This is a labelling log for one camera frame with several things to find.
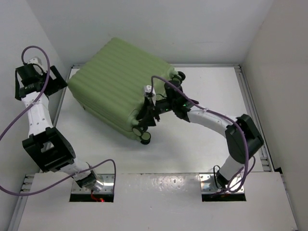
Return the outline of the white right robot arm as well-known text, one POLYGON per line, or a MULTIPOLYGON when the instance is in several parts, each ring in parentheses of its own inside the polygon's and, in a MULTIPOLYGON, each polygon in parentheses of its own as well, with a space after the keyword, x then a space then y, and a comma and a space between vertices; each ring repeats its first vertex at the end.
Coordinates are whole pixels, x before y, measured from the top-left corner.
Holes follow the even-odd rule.
POLYGON ((143 135, 147 127, 156 125, 161 114, 173 112, 177 118, 204 126, 226 139, 229 156, 214 177, 221 190, 228 189, 231 180, 240 171, 244 172, 242 179, 245 179, 249 173, 246 169, 249 160, 264 144, 252 118, 247 114, 230 118, 206 109, 199 102, 188 98, 183 93, 181 84, 175 81, 166 82, 164 88, 166 94, 161 100, 157 100, 154 87, 144 86, 144 103, 137 115, 139 123, 133 130, 143 135))

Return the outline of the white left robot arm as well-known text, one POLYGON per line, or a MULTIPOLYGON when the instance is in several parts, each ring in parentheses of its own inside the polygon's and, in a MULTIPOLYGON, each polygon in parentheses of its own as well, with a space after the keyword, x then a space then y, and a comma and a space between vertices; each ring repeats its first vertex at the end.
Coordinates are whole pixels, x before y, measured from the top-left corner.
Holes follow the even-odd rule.
POLYGON ((15 97, 28 109, 28 138, 22 145, 43 172, 63 172, 70 175, 80 188, 96 190, 98 178, 87 162, 76 157, 69 141, 53 126, 49 113, 49 96, 67 87, 57 68, 51 66, 55 78, 47 76, 47 70, 38 58, 30 59, 16 68, 15 97))

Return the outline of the green suitcase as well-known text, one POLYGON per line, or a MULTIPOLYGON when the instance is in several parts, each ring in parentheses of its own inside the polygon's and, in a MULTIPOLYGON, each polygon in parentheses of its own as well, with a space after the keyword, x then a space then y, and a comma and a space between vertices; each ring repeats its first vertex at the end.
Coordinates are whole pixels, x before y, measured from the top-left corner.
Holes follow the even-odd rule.
POLYGON ((164 82, 151 80, 160 76, 173 84, 181 83, 185 74, 163 59, 122 39, 110 39, 68 81, 68 88, 81 107, 122 135, 149 144, 148 127, 155 121, 142 123, 139 116, 149 86, 157 99, 166 96, 164 82))

